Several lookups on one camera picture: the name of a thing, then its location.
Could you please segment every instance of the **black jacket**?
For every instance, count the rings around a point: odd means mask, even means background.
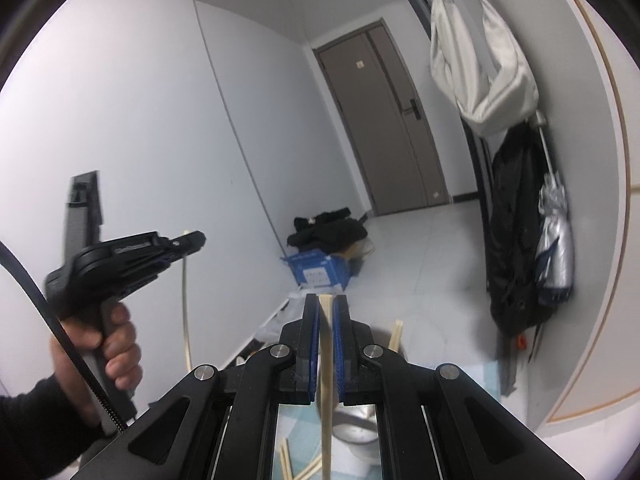
[[[84,424],[53,376],[28,394],[0,397],[0,478],[53,476],[101,436],[100,426]]]
[[[538,193],[546,170],[540,136],[527,123],[510,128],[493,170],[494,210],[486,242],[491,315],[505,336],[515,337],[553,312],[538,303],[535,280],[542,220]]]

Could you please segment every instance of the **black clothing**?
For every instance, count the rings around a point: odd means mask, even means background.
[[[491,315],[508,337],[545,322],[553,309],[538,303],[535,259],[542,218],[538,194],[545,155],[527,123],[509,129],[494,157],[494,209],[487,240]]]
[[[320,249],[324,254],[339,253],[368,235],[364,226],[353,218],[334,220],[327,224],[302,229],[287,238],[287,245],[302,253]]]
[[[296,232],[299,233],[303,229],[322,224],[329,224],[330,222],[333,222],[335,220],[343,220],[345,218],[348,218],[349,216],[351,216],[351,210],[348,207],[343,207],[342,209],[338,209],[338,211],[320,213],[318,216],[315,216],[311,219],[296,216],[293,219],[293,227],[295,227]]]
[[[0,397],[0,476],[48,478],[101,436],[100,426],[89,428],[82,421],[51,376],[28,394]]]

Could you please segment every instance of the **wall baseboard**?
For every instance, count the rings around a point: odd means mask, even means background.
[[[457,204],[459,202],[469,202],[470,200],[478,200],[478,198],[480,198],[480,196],[478,195],[477,191],[473,191],[471,193],[463,193],[460,195],[454,195],[451,197],[451,201],[454,204]]]

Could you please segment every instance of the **white floor tile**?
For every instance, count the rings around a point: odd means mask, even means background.
[[[373,218],[366,227],[376,250],[347,287],[352,319],[382,344],[402,319],[402,348],[416,364],[494,360],[479,203]]]

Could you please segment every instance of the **wooden chopstick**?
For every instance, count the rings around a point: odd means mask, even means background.
[[[289,455],[289,443],[286,438],[283,439],[282,446],[280,446],[280,455],[284,458],[284,468],[282,469],[282,476],[284,477],[284,480],[293,480],[291,457]]]
[[[404,323],[399,319],[396,319],[396,322],[394,323],[394,330],[391,333],[391,339],[389,340],[389,346],[388,346],[389,350],[398,352],[398,350],[400,349],[400,339],[402,337],[403,326],[404,326]]]
[[[289,480],[287,475],[287,460],[284,458],[284,447],[278,448],[278,454],[280,455],[280,466],[282,467],[282,480]]]
[[[303,478],[307,478],[306,474],[315,468],[320,461],[322,460],[322,455],[316,456],[311,462],[309,462],[306,467],[298,473],[298,475],[293,480],[302,480]]]
[[[322,480],[331,480],[331,437],[334,415],[334,297],[320,294],[320,423]]]

